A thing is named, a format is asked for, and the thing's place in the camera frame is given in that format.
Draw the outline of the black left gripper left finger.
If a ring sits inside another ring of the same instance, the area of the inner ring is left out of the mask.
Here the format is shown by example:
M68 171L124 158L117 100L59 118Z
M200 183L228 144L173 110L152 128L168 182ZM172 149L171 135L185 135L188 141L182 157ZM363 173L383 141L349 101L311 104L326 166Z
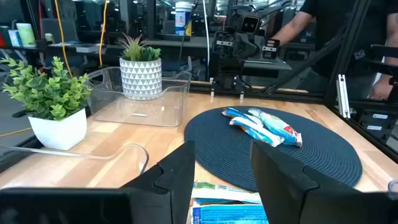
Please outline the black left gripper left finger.
M186 224L195 175L195 143L187 141L124 184L131 224Z

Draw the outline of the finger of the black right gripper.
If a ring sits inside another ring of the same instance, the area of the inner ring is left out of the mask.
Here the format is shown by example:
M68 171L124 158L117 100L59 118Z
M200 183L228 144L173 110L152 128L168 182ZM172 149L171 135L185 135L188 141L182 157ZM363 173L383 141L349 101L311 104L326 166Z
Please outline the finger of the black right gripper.
M213 53L222 58L232 58L234 52L233 40L233 35L228 32L215 32L212 45Z
M264 59L275 59L279 51L280 41L277 39L266 39L262 47L262 57Z

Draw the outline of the round dark blue woven placemat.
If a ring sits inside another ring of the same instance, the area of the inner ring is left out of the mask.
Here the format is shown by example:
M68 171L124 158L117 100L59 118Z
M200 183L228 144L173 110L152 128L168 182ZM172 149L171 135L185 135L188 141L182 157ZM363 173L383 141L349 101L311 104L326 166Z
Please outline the round dark blue woven placemat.
M263 111L282 119L303 137L302 147L281 144L278 150L351 187L359 182L363 167L348 141L302 116L270 108ZM255 192L249 156L253 138L229 125L230 119L222 112L222 108L215 108L196 115L185 127L184 140L194 141L195 160L208 172Z

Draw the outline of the person's hand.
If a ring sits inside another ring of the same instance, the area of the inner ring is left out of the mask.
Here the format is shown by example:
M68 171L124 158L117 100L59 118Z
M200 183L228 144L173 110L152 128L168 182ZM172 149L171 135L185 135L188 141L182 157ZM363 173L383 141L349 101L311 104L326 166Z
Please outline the person's hand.
M389 97L392 90L392 85L389 84L392 76L381 75L378 82L376 82L371 90L370 99L385 100Z

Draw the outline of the person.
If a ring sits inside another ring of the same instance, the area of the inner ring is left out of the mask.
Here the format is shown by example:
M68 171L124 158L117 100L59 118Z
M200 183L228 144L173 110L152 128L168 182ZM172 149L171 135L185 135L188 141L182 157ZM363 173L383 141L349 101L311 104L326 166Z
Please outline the person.
M312 21L316 22L315 49L320 50L347 24L355 0L305 0L294 18L273 38L285 45ZM371 0L354 51L367 50L372 44L398 47L398 0ZM339 50L335 49L311 66L298 88L310 93L324 93L330 81ZM378 80L376 74L360 67L353 58L346 74L346 87L351 99L370 98Z

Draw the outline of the small white box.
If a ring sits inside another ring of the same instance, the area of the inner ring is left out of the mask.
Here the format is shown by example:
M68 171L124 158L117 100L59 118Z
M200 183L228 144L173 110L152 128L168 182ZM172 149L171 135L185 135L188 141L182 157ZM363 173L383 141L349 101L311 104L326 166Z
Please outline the small white box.
M8 30L9 38L13 47L22 47L22 40L18 30Z

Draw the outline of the background desk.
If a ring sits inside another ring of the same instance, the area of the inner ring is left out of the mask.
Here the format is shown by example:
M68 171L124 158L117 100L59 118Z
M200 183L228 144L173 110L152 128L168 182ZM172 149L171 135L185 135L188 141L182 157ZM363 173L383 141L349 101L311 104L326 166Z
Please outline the background desk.
M99 44L77 44L77 43L55 43L51 44L50 42L40 42L36 46L39 50L47 51L47 52L61 52L63 48L65 48L66 52L73 53L81 53L81 54L91 54L98 53L100 50Z

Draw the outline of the succulent in triangle-patterned pot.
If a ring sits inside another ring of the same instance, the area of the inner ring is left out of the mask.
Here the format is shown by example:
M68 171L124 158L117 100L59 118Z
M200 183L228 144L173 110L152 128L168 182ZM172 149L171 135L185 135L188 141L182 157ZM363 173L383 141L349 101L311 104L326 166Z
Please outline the succulent in triangle-patterned pot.
M123 47L119 59L122 88L130 100L152 100L162 92L161 50L128 35L118 44Z

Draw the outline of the leafy plant in white pot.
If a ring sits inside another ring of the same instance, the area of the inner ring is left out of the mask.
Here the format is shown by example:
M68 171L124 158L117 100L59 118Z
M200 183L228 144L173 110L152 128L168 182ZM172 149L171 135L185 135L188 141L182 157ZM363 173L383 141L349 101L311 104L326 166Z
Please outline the leafy plant in white pot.
M52 59L51 74L10 57L0 59L10 68L12 85L3 91L23 103L36 138L47 148L67 151L82 141L87 130L88 75L73 77L60 58Z

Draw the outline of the black electronics box white labels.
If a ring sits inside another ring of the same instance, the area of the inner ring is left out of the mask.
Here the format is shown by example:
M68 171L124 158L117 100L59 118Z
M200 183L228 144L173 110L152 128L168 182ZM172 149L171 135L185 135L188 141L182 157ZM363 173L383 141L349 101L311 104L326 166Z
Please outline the black electronics box white labels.
M354 120L370 135L393 147L398 144L398 112L359 110Z

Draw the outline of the blue granola bar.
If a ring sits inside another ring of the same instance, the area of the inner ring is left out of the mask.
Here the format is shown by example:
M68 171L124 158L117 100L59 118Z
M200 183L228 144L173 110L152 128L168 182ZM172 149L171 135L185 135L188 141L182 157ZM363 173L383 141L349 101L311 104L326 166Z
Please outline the blue granola bar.
M190 209L190 224L269 224L259 204L199 205Z
M222 114L229 118L235 118L235 117L244 118L244 119L252 121L253 123L256 123L257 125L263 126L263 123L259 118L249 115L249 114L242 113L234 108L225 108L222 111Z
M261 125L256 124L246 118L235 117L230 122L230 125L239 126L245 133L249 134L256 140L266 142L272 147L277 147L284 142L284 138L271 133Z
M271 133L284 138L284 144L302 147L302 135L285 121L255 108L248 109L248 113L259 118Z

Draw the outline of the white canister with blue label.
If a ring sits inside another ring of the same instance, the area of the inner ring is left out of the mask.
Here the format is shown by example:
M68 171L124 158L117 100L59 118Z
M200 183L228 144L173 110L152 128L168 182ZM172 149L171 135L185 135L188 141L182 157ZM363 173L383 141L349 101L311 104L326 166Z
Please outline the white canister with blue label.
M192 35L192 22L190 21L192 6L192 3L189 2L175 3L175 34Z

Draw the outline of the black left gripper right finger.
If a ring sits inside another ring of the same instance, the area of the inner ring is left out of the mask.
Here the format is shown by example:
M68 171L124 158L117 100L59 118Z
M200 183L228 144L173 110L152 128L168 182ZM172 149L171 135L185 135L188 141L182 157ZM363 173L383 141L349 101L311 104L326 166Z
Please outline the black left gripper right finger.
M357 224L358 191L260 141L251 164L270 224Z

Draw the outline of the light green cylinder container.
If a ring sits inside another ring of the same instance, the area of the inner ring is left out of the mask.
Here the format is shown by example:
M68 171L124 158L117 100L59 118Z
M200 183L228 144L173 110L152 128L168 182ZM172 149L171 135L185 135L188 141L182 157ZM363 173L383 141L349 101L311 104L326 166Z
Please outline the light green cylinder container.
M24 47L36 47L35 37L31 24L17 23L17 30L21 37L22 45Z

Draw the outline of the silver aluminium bracket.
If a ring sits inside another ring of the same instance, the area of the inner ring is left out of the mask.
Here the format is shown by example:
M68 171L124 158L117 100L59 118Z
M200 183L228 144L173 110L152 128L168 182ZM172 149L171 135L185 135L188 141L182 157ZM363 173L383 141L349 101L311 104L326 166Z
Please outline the silver aluminium bracket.
M338 96L339 114L342 115L342 117L344 118L350 119L351 112L348 101L345 75L338 74L338 77L336 79L336 90Z

